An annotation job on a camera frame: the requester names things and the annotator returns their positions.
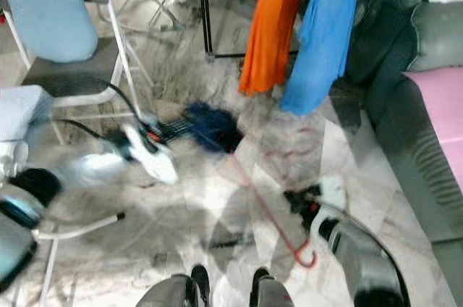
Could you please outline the red clothes hanger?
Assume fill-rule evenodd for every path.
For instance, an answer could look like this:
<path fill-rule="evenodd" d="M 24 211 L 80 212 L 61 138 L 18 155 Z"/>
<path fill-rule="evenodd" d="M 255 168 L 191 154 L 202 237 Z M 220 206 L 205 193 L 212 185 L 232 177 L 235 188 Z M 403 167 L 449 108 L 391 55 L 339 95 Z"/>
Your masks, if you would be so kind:
<path fill-rule="evenodd" d="M 263 217 L 266 218 L 269 224 L 272 224 L 274 228 L 278 240 L 284 244 L 286 251 L 288 252 L 289 256 L 294 260 L 294 263 L 300 265 L 305 269 L 313 269 L 315 265 L 318 263 L 318 255 L 315 254 L 314 250 L 310 250 L 310 260 L 305 260 L 304 252 L 305 249 L 310 247 L 310 240 L 303 240 L 301 244 L 298 246 L 294 246 L 294 243 L 288 238 L 288 235 L 282 227 L 281 223 L 275 218 L 271 207 L 267 204 L 267 201 L 264 200 L 261 193 L 257 189 L 257 185 L 254 182 L 254 179 L 251 177 L 249 172 L 246 170 L 245 166 L 242 165 L 238 157 L 238 152 L 241 151 L 242 145 L 246 141 L 246 135 L 241 130 L 236 132 L 236 141 L 237 144 L 234 148 L 229 148 L 228 151 L 228 160 L 229 164 L 234 166 L 235 172 L 239 175 L 242 185 L 244 185 L 245 189 L 250 191 L 252 199 L 254 200 L 255 204 L 258 205 L 261 214 Z"/>

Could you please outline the navy blue garment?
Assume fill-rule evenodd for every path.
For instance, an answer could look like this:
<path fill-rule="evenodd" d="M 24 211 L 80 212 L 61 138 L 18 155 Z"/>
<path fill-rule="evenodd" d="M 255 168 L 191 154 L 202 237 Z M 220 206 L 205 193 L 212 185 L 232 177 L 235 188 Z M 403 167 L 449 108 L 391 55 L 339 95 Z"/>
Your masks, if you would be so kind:
<path fill-rule="evenodd" d="M 183 109 L 182 117 L 188 124 L 188 134 L 213 154 L 234 154 L 245 137 L 228 109 L 192 102 Z"/>

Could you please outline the white shirt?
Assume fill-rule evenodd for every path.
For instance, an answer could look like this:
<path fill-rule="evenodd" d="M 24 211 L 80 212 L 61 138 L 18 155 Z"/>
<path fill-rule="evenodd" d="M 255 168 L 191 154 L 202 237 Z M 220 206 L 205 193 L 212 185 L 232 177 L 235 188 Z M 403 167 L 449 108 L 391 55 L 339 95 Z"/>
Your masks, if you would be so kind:
<path fill-rule="evenodd" d="M 26 138 L 0 142 L 0 175 L 4 180 L 16 177 L 30 167 L 30 146 Z"/>

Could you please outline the robot right leg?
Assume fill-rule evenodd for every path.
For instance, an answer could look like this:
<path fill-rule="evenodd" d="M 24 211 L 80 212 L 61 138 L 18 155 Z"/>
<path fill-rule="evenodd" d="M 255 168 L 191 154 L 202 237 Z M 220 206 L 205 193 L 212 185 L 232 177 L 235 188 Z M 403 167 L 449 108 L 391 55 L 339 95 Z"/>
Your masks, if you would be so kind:
<path fill-rule="evenodd" d="M 252 276 L 249 307 L 294 307 L 294 301 L 281 282 L 275 280 L 265 267 Z"/>

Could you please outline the white folding chair grey seat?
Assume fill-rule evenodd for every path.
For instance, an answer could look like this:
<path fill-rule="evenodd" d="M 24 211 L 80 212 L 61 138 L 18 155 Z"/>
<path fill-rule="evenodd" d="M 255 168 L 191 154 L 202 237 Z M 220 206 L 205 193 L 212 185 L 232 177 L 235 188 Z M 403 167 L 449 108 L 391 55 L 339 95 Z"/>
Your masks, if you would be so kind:
<path fill-rule="evenodd" d="M 95 53 L 82 62 L 59 63 L 34 56 L 21 42 L 7 0 L 1 0 L 4 19 L 25 65 L 23 85 L 39 85 L 53 99 L 55 107 L 83 107 L 113 101 L 120 96 L 126 111 L 110 117 L 138 114 L 137 92 L 131 59 L 135 50 L 119 26 L 112 0 L 84 0 L 90 21 L 97 32 Z"/>

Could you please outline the black metal clothes rack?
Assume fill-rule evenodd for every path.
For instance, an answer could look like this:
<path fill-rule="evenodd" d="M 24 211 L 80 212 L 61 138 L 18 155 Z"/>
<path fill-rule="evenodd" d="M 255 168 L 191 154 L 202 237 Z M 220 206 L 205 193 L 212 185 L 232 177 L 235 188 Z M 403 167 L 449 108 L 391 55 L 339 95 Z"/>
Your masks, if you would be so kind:
<path fill-rule="evenodd" d="M 258 0 L 199 0 L 206 58 L 244 59 Z"/>

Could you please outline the orange shirt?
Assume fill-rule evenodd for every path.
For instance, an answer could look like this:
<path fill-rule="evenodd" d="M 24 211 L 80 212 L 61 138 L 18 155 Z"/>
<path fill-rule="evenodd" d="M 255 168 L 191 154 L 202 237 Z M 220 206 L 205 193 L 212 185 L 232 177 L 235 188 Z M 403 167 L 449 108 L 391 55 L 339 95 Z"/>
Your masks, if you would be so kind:
<path fill-rule="evenodd" d="M 239 92 L 254 96 L 285 79 L 292 29 L 301 0 L 258 0 L 252 16 Z"/>

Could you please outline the blue shirt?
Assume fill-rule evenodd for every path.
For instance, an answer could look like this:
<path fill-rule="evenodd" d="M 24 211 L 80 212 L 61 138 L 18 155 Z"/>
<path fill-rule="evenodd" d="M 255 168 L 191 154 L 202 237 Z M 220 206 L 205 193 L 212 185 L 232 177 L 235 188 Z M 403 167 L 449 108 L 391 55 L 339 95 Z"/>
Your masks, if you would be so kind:
<path fill-rule="evenodd" d="M 307 115 L 344 74 L 357 0 L 310 0 L 297 33 L 300 46 L 280 103 L 282 111 Z"/>

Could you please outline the pink cushion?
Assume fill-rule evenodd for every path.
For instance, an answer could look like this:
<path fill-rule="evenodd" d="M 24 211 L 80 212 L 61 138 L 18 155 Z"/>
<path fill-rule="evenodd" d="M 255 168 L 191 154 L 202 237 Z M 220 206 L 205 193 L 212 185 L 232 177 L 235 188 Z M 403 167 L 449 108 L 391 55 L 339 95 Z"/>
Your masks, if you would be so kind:
<path fill-rule="evenodd" d="M 463 67 L 404 74 L 419 88 L 449 164 L 463 170 Z"/>

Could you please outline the light blue cloth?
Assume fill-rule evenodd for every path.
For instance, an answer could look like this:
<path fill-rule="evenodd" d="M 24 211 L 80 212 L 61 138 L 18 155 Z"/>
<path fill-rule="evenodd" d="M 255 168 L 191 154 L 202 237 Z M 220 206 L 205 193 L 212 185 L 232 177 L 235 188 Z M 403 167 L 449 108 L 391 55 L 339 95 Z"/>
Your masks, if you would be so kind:
<path fill-rule="evenodd" d="M 97 32 L 84 0 L 7 0 L 21 42 L 34 56 L 82 62 L 95 53 Z"/>

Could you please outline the dark green sofa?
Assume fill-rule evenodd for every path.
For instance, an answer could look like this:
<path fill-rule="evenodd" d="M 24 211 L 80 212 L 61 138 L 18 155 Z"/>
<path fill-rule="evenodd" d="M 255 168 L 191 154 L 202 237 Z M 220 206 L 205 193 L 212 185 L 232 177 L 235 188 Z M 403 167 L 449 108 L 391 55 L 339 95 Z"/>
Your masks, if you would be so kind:
<path fill-rule="evenodd" d="M 463 2 L 358 0 L 347 79 L 431 242 L 463 242 L 463 170 L 443 153 L 406 72 L 463 67 Z"/>

